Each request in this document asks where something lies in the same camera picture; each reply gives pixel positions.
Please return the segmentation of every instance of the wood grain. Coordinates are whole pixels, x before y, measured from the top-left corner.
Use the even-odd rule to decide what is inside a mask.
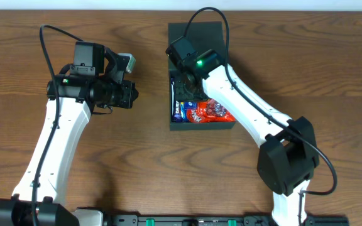
[[[130,52],[128,79],[140,97],[131,110],[94,116],[69,176],[69,210],[81,206],[141,214],[242,215],[270,212],[272,193],[256,172],[258,148],[237,124],[230,131],[168,130],[167,23],[191,12],[0,11],[0,198],[30,161],[45,116],[49,73],[42,23]],[[333,161],[339,185],[309,196],[313,214],[347,215],[362,225],[362,13],[226,12],[231,65],[259,95],[293,118],[306,116]],[[197,21],[218,21],[202,13]],[[46,31],[57,71],[74,42]],[[331,185],[324,163],[310,185]]]

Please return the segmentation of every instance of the black joint housing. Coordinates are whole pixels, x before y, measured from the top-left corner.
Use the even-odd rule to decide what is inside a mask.
[[[166,49],[166,54],[176,68],[182,72],[186,64],[190,61],[189,59],[196,58],[197,52],[191,42],[181,36],[170,44]]]
[[[87,41],[77,41],[74,64],[70,67],[70,74],[98,76],[103,72],[104,46]]]
[[[288,128],[300,134],[316,147],[314,128],[304,117],[289,121]],[[293,189],[314,175],[319,165],[318,153],[309,145],[291,138],[285,146],[281,141],[290,139],[290,134],[281,131],[267,135],[260,146],[257,170],[265,184],[275,193],[289,196]]]
[[[181,226],[198,226],[199,222],[196,219],[183,220]]]
[[[70,225],[79,226],[78,219],[60,204],[52,203],[51,197],[45,197],[42,203],[37,203],[39,211],[37,219],[40,225]],[[31,202],[20,201],[18,196],[11,199],[0,198],[0,226],[30,226],[33,225]]]

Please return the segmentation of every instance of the green connector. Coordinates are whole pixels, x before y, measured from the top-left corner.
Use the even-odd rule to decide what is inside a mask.
[[[155,226],[155,219],[147,219],[146,226]]]
[[[237,226],[236,220],[229,220],[229,226]]]

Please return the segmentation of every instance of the red snack bag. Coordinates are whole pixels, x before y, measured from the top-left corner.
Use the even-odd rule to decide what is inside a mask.
[[[187,110],[190,122],[234,122],[236,119],[222,105],[215,100],[198,102],[196,109]]]

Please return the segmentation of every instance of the blue snack package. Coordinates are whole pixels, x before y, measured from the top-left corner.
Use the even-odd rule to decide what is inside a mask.
[[[188,122],[184,103],[174,99],[174,79],[171,78],[172,122]]]
[[[198,103],[197,102],[192,102],[192,101],[184,102],[184,109],[185,110],[194,110],[196,108],[198,108]]]
[[[175,101],[173,122],[188,122],[187,109],[185,109],[183,102]]]

